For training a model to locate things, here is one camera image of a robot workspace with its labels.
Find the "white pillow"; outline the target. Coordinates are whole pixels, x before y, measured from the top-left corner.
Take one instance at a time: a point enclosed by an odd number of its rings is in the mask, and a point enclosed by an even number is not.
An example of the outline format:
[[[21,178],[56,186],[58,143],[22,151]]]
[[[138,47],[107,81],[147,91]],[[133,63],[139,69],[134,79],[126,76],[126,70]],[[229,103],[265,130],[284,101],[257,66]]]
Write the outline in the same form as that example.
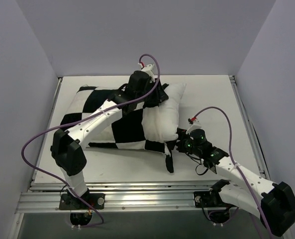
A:
[[[185,88],[185,83],[170,84],[165,88],[167,100],[143,110],[142,126],[147,140],[163,143],[178,138],[179,106]]]

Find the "black white checkered pillowcase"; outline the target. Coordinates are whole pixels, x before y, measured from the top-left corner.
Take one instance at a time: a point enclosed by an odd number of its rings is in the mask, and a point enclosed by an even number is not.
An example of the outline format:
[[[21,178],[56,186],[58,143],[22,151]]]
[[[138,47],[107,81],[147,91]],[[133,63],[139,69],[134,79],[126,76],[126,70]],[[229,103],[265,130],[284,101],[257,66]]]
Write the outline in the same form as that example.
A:
[[[84,86],[76,92],[73,101],[66,111],[61,124],[68,124],[89,117],[113,92],[111,88]],[[164,155],[168,172],[174,172],[172,150],[170,145],[176,140],[156,142],[147,140],[144,136],[142,119],[142,103],[136,109],[105,128],[94,136],[88,147],[148,150]]]

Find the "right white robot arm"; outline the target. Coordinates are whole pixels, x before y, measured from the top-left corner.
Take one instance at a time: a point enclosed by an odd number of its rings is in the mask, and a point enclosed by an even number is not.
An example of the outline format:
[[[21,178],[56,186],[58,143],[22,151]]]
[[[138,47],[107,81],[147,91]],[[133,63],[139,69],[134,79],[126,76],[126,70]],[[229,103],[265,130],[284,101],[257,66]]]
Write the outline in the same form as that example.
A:
[[[222,179],[210,188],[214,205],[231,204],[256,216],[274,236],[281,237],[295,223],[295,195],[285,182],[279,184],[255,174],[213,146],[201,128],[179,129],[178,152],[195,156],[206,170]]]

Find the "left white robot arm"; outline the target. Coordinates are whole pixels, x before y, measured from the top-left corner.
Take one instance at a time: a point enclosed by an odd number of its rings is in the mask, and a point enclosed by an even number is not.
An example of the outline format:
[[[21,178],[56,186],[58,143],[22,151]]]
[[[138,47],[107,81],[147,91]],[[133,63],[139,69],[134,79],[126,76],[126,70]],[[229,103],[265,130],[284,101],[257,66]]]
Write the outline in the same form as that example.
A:
[[[72,194],[70,202],[77,209],[88,204],[88,187],[83,169],[87,164],[84,149],[92,138],[112,123],[134,111],[139,103],[155,106],[168,99],[159,78],[144,71],[135,71],[128,83],[114,90],[89,117],[74,126],[61,126],[53,135],[51,156],[61,168]]]

